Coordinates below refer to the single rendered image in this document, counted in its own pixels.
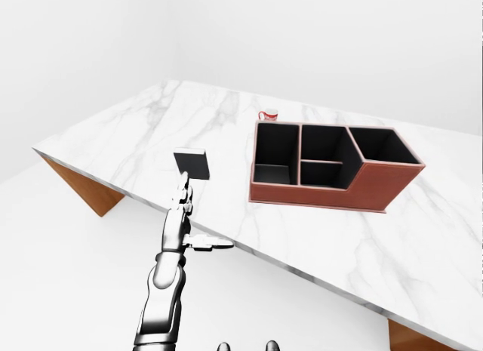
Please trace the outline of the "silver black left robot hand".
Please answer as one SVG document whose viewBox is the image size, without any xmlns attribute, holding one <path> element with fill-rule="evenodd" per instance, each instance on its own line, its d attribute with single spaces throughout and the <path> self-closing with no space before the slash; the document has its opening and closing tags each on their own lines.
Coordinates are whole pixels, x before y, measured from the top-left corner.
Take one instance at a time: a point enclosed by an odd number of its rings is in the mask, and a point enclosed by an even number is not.
<svg viewBox="0 0 483 351">
<path fill-rule="evenodd" d="M 191 229 L 189 217 L 193 211 L 192 197 L 189 174 L 184 171 L 165 219 L 161 242 L 162 251 L 183 253 L 186 248 L 192 248 L 195 251 L 233 248 L 233 242 L 227 239 L 203 234 L 194 236 L 189 234 Z"/>
</svg>

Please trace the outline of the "black book with white pages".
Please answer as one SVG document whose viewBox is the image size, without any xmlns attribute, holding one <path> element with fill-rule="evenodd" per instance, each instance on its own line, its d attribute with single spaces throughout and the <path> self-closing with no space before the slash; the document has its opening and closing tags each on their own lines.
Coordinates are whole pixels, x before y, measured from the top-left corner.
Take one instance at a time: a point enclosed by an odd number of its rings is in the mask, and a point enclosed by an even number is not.
<svg viewBox="0 0 483 351">
<path fill-rule="evenodd" d="M 176 148 L 174 150 L 174 158 L 181 174 L 187 172 L 192 179 L 210 179 L 205 149 Z"/>
</svg>

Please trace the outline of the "red-brown desk caddy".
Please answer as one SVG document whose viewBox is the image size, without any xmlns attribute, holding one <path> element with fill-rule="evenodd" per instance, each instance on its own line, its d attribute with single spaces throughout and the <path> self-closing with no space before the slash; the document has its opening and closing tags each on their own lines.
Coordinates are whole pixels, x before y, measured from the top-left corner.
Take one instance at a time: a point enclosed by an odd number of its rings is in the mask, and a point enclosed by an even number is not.
<svg viewBox="0 0 483 351">
<path fill-rule="evenodd" d="M 393 128 L 258 121 L 249 199 L 383 213 L 424 167 Z"/>
</svg>

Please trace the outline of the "brown wooden table leg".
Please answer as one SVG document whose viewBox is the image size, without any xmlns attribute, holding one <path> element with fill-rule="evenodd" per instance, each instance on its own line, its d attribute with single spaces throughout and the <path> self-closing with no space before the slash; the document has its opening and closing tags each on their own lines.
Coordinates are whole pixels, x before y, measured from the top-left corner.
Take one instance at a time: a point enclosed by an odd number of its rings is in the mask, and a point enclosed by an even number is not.
<svg viewBox="0 0 483 351">
<path fill-rule="evenodd" d="M 393 320 L 388 320 L 390 351 L 456 351 Z"/>
<path fill-rule="evenodd" d="M 42 158 L 100 217 L 103 217 L 125 197 L 120 192 L 68 169 L 43 155 Z"/>
</svg>

